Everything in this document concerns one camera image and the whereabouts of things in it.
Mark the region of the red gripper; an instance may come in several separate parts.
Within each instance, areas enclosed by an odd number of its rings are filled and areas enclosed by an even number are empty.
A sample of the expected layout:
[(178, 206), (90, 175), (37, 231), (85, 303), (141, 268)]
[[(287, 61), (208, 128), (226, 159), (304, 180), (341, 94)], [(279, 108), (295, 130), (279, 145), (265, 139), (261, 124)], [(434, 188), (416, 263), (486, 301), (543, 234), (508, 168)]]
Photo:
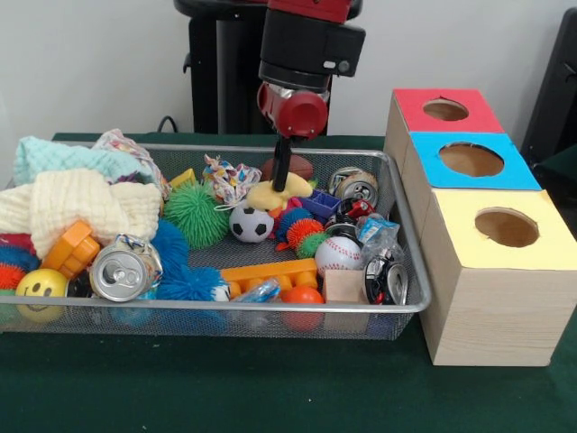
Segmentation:
[(262, 115), (280, 134), (274, 151), (270, 178), (274, 190), (284, 190), (289, 174), (290, 137), (315, 138), (328, 120), (328, 92), (284, 88), (262, 82), (257, 94)]

